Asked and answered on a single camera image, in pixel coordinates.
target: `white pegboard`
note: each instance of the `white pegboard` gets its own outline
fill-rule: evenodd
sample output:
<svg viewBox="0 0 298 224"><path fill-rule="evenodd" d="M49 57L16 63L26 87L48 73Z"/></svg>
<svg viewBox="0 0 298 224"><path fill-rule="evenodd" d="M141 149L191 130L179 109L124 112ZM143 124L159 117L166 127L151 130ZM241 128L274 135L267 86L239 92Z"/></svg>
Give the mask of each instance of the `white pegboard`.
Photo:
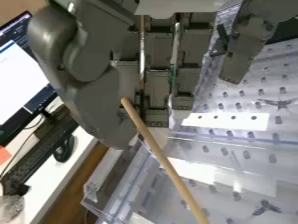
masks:
<svg viewBox="0 0 298 224"><path fill-rule="evenodd" d="M217 14L227 32L238 8ZM214 31L209 50L217 38ZM218 79L222 61L205 55L193 120L175 123L165 153L210 224L295 224L298 40L265 46L239 85ZM128 223L133 214L197 223L154 157L139 153L97 223Z"/></svg>

